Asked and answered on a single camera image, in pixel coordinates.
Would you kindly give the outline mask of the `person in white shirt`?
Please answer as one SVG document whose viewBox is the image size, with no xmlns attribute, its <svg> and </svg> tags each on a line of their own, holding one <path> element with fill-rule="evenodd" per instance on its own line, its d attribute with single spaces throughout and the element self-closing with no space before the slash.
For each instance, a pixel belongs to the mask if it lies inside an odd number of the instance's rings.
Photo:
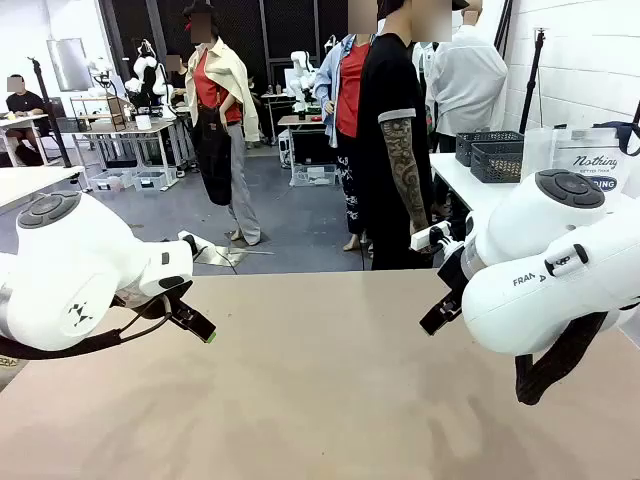
<svg viewBox="0 0 640 480">
<path fill-rule="evenodd" d="M 465 0 L 462 25 L 439 44 L 427 76 L 427 99 L 437 108 L 435 144 L 439 153 L 456 150 L 460 133 L 502 129 L 508 69 L 477 23 L 483 0 Z"/>
</svg>

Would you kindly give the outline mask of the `clear plastic container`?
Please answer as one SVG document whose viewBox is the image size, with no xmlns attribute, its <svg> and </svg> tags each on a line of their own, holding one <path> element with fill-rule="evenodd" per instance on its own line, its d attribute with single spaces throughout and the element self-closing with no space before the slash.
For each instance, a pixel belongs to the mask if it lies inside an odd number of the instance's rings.
<svg viewBox="0 0 640 480">
<path fill-rule="evenodd" d="M 521 181 L 541 170 L 552 167 L 555 130 L 533 128 L 524 134 L 524 148 L 521 166 Z"/>
</svg>

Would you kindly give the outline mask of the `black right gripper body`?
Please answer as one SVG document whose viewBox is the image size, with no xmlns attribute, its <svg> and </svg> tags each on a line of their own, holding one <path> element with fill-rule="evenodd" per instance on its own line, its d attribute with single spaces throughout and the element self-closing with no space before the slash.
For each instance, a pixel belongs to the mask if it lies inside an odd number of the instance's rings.
<svg viewBox="0 0 640 480">
<path fill-rule="evenodd" d="M 458 247 L 455 251 L 446 253 L 443 264 L 438 270 L 438 276 L 450 288 L 449 298 L 452 301 L 461 300 L 468 284 L 468 278 L 463 271 L 464 250 L 464 247 Z"/>
</svg>

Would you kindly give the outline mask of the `clear shopping bag navy handles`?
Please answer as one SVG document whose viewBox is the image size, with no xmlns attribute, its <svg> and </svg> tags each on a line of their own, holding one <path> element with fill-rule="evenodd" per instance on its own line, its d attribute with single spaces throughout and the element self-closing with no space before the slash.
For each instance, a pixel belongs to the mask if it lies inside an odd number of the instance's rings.
<svg viewBox="0 0 640 480">
<path fill-rule="evenodd" d="M 640 125 L 594 124 L 585 129 L 555 129 L 552 167 L 579 173 L 606 195 L 640 197 Z"/>
</svg>

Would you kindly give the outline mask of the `clear storage bin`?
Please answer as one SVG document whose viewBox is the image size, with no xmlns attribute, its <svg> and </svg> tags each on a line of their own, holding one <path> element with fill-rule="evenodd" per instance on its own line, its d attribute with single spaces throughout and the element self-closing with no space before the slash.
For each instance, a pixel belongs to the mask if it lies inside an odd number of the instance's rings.
<svg viewBox="0 0 640 480">
<path fill-rule="evenodd" d="M 164 170 L 144 170 L 136 173 L 133 178 L 133 185 L 136 191 L 167 191 L 178 181 L 177 171 Z"/>
<path fill-rule="evenodd" d="M 107 170 L 89 179 L 90 187 L 95 191 L 120 192 L 133 186 L 134 172 L 129 169 Z"/>
<path fill-rule="evenodd" d="M 339 184 L 339 174 L 334 164 L 295 164 L 291 172 L 290 185 L 292 187 L 335 186 Z"/>
</svg>

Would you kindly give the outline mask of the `metal mannequin base plate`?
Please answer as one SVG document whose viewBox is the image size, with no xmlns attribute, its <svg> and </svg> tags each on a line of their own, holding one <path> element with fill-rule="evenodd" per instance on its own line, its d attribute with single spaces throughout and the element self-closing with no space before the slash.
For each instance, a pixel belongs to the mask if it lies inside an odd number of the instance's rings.
<svg viewBox="0 0 640 480">
<path fill-rule="evenodd" d="M 273 252 L 249 250 L 236 247 L 205 245 L 195 255 L 194 262 L 202 265 L 232 268 L 238 266 L 246 257 L 253 255 L 271 256 Z"/>
</svg>

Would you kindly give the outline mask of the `white side table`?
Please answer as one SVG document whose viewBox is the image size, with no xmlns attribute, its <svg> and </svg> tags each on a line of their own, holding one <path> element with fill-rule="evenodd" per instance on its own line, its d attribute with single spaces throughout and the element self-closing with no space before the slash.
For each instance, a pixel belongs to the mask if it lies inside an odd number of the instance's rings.
<svg viewBox="0 0 640 480">
<path fill-rule="evenodd" d="M 457 194 L 470 210 L 477 210 L 478 215 L 489 218 L 493 211 L 520 184 L 510 183 L 482 183 L 463 166 L 454 153 L 436 153 L 430 155 L 431 167 Z"/>
<path fill-rule="evenodd" d="M 37 192 L 77 175 L 86 179 L 83 166 L 0 168 L 0 215 L 23 205 Z"/>
</svg>

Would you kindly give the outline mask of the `grey whiteboard panel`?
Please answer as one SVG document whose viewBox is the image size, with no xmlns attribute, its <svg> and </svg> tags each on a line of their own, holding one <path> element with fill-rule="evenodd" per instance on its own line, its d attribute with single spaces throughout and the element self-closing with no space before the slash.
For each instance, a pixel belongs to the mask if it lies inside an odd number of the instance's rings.
<svg viewBox="0 0 640 480">
<path fill-rule="evenodd" d="M 93 86 L 80 38 L 48 40 L 47 48 L 61 92 L 83 92 Z"/>
</svg>

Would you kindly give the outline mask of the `wooden shelf box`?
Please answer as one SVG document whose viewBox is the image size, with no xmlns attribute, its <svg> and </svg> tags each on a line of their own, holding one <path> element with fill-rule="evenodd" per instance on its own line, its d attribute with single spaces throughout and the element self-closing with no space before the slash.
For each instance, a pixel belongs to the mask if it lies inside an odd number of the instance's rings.
<svg viewBox="0 0 640 480">
<path fill-rule="evenodd" d="M 131 103 L 116 95 L 106 96 L 106 105 L 108 109 L 107 119 L 111 122 L 112 129 L 115 132 L 126 129 L 126 124 L 131 116 Z"/>
</svg>

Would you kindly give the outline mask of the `seated person in black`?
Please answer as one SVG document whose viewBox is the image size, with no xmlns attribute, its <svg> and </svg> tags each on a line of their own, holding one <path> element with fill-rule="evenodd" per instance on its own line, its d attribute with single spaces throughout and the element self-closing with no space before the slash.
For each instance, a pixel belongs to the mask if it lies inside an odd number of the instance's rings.
<svg viewBox="0 0 640 480">
<path fill-rule="evenodd" d="M 6 105 L 15 117 L 38 116 L 45 114 L 45 105 L 41 97 L 25 87 L 24 78 L 20 74 L 9 76 L 9 91 Z M 7 136 L 17 141 L 16 155 L 27 166 L 42 166 L 44 160 L 39 152 L 38 139 L 48 136 L 51 127 L 47 117 L 36 119 L 34 127 L 12 127 Z"/>
</svg>

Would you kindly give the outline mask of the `mannequin with blue shirt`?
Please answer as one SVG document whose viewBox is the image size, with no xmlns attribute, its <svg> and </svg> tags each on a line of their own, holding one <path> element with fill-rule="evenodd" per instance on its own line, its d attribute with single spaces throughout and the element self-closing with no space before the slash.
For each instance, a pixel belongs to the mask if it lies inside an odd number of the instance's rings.
<svg viewBox="0 0 640 480">
<path fill-rule="evenodd" d="M 317 70 L 314 95 L 322 110 L 329 146 L 336 150 L 338 173 L 346 202 L 347 227 L 351 239 L 345 251 L 364 245 L 360 154 L 357 147 L 358 107 L 361 75 L 375 36 L 349 34 L 327 53 Z"/>
</svg>

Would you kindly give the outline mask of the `black tripod stand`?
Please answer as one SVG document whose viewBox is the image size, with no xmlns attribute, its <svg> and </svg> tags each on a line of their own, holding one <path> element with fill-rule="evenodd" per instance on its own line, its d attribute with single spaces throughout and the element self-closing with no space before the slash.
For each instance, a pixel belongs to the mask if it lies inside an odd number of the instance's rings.
<svg viewBox="0 0 640 480">
<path fill-rule="evenodd" d="M 533 99 L 534 90 L 536 88 L 536 81 L 538 78 L 539 71 L 539 62 L 541 57 L 541 52 L 544 46 L 544 42 L 546 39 L 546 31 L 547 28 L 537 27 L 535 29 L 536 39 L 535 39 L 535 51 L 532 59 L 532 65 L 530 69 L 529 79 L 526 85 L 525 99 L 522 108 L 520 124 L 519 124 L 519 133 L 524 135 L 527 127 L 527 122 L 529 119 L 529 113 L 531 108 L 531 103 Z"/>
<path fill-rule="evenodd" d="M 66 147 L 64 145 L 64 141 L 62 139 L 62 135 L 59 129 L 59 126 L 57 124 L 57 120 L 54 116 L 53 113 L 53 109 L 52 109 L 52 104 L 45 86 L 45 82 L 44 82 L 44 78 L 42 76 L 42 69 L 41 69 L 41 65 L 39 63 L 38 60 L 36 60 L 34 57 L 28 57 L 28 60 L 31 61 L 32 65 L 33 65 L 33 70 L 34 73 L 36 75 L 37 81 L 38 81 L 38 85 L 40 87 L 41 90 L 41 97 L 43 99 L 44 102 L 44 106 L 45 106 L 45 112 L 47 114 L 48 117 L 48 121 L 50 124 L 50 129 L 53 132 L 54 135 L 54 139 L 55 142 L 57 143 L 58 149 L 60 151 L 60 155 L 61 155 L 61 159 L 63 161 L 64 167 L 65 168 L 71 168 L 72 167 L 72 163 L 69 159 Z"/>
</svg>

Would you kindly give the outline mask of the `tattooed right forearm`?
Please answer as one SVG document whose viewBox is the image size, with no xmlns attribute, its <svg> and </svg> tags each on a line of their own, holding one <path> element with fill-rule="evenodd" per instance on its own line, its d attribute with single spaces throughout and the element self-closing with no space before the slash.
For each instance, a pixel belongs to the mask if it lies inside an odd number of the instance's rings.
<svg viewBox="0 0 640 480">
<path fill-rule="evenodd" d="M 413 151 L 410 118 L 384 120 L 381 130 L 392 176 L 411 223 L 429 225 L 421 192 L 419 170 Z"/>
</svg>

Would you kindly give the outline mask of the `person in black t-shirt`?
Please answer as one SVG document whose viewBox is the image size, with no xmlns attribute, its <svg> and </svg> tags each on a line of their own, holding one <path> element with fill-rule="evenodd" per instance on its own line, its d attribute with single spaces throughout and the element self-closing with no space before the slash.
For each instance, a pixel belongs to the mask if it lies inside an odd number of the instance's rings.
<svg viewBox="0 0 640 480">
<path fill-rule="evenodd" d="M 412 0 L 378 0 L 385 23 L 363 64 L 357 142 L 361 208 L 374 270 L 433 267 L 433 254 L 411 248 L 431 226 L 433 203 L 425 100 L 412 63 Z"/>
</svg>

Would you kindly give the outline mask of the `background work table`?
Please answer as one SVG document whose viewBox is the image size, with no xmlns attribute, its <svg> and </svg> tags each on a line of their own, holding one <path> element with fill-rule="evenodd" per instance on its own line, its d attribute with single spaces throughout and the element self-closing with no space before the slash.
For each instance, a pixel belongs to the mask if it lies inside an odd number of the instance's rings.
<svg viewBox="0 0 640 480">
<path fill-rule="evenodd" d="M 188 129 L 180 119 L 152 119 L 151 124 L 150 130 L 140 131 L 136 123 L 128 122 L 125 130 L 115 132 L 110 123 L 96 121 L 88 130 L 73 132 L 70 137 L 80 163 L 85 162 L 80 146 L 92 149 L 99 174 L 107 170 L 129 169 L 135 175 L 144 170 L 175 169 L 178 183 L 194 158 Z"/>
</svg>

